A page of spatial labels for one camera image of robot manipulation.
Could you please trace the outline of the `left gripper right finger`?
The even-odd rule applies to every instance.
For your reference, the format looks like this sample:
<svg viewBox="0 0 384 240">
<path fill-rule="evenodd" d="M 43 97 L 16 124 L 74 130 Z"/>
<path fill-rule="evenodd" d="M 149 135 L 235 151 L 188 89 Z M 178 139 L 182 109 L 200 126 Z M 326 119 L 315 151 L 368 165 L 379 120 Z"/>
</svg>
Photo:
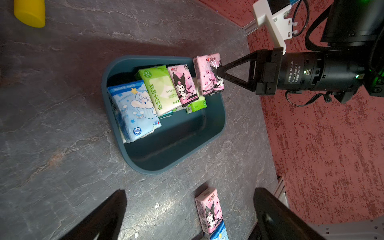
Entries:
<svg viewBox="0 0 384 240">
<path fill-rule="evenodd" d="M 256 188 L 254 207 L 263 240 L 323 240 L 265 188 Z"/>
</svg>

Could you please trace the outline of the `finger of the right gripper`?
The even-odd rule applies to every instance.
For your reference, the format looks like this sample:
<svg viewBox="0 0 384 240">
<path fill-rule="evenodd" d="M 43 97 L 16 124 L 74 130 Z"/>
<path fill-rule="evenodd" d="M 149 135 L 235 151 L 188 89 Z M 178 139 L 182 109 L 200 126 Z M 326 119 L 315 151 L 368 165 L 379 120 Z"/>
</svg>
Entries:
<svg viewBox="0 0 384 240">
<path fill-rule="evenodd" d="M 216 77 L 227 80 L 251 92 L 256 91 L 255 74 L 258 53 L 253 52 L 216 69 Z"/>
</svg>

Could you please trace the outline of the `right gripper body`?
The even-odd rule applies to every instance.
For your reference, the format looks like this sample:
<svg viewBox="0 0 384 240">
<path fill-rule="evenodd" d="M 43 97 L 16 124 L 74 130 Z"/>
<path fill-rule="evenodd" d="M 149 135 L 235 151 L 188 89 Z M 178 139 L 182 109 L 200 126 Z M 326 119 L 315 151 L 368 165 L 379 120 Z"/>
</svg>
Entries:
<svg viewBox="0 0 384 240">
<path fill-rule="evenodd" d="M 283 58 L 283 47 L 273 50 L 258 50 L 256 60 L 256 95 L 274 95 Z"/>
</svg>

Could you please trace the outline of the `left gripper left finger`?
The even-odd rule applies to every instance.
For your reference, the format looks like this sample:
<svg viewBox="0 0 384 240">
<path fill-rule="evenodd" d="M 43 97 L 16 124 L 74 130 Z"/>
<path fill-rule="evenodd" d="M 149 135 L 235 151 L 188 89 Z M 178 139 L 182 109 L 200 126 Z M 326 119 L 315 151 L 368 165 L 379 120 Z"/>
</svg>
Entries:
<svg viewBox="0 0 384 240">
<path fill-rule="evenodd" d="M 61 239 L 117 240 L 126 208 L 126 192 L 117 190 Z"/>
</svg>

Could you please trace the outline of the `pink Kuromi pack bottom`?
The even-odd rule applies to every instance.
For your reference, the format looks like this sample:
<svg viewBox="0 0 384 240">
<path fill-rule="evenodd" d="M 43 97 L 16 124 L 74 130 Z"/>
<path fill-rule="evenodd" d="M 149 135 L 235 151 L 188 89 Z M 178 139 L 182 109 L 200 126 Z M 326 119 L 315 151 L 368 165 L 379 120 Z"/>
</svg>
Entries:
<svg viewBox="0 0 384 240">
<path fill-rule="evenodd" d="M 224 79 L 216 77 L 215 72 L 221 66 L 219 53 L 198 56 L 193 59 L 200 94 L 205 97 L 224 91 Z"/>
</svg>

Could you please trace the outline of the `pink Kuromi tissue pack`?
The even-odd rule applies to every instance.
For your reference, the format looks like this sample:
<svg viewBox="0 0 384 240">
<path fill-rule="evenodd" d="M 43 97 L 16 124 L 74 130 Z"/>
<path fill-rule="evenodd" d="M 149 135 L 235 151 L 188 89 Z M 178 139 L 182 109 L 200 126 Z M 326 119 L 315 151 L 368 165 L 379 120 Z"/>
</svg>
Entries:
<svg viewBox="0 0 384 240">
<path fill-rule="evenodd" d="M 217 189 L 209 187 L 195 198 L 195 203 L 203 232 L 211 235 L 223 220 Z"/>
</svg>

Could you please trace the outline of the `green tissue pack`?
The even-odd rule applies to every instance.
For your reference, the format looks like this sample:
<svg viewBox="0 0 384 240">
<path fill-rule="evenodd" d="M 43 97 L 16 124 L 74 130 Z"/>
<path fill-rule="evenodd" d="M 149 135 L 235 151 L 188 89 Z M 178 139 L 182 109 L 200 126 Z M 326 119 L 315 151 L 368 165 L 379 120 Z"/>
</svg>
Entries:
<svg viewBox="0 0 384 240">
<path fill-rule="evenodd" d="M 140 69 L 135 78 L 144 81 L 159 118 L 182 106 L 165 65 Z"/>
<path fill-rule="evenodd" d="M 197 101 L 190 103 L 187 108 L 187 114 L 191 114 L 207 107 L 207 102 L 205 97 L 199 97 Z"/>
</svg>

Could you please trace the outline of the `blue tissue pack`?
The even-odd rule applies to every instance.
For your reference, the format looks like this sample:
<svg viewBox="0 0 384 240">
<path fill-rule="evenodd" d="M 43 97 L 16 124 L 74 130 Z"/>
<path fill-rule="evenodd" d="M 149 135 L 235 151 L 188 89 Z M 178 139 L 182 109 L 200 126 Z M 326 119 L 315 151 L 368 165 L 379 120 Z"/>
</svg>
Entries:
<svg viewBox="0 0 384 240">
<path fill-rule="evenodd" d="M 162 124 L 144 81 L 107 88 L 123 143 L 132 143 L 159 129 Z"/>
</svg>

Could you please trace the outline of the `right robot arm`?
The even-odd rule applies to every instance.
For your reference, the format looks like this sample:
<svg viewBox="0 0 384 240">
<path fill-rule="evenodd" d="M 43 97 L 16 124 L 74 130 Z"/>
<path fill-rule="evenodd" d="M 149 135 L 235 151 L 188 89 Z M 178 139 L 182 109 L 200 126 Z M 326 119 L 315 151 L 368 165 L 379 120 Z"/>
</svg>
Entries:
<svg viewBox="0 0 384 240">
<path fill-rule="evenodd" d="M 215 69 L 216 77 L 256 95 L 314 91 L 344 104 L 365 87 L 373 97 L 384 95 L 383 1 L 334 1 L 312 23 L 305 23 L 304 53 L 287 53 L 286 40 L 298 36 L 289 1 L 257 1 L 258 26 L 267 26 L 272 50 L 258 50 Z"/>
</svg>

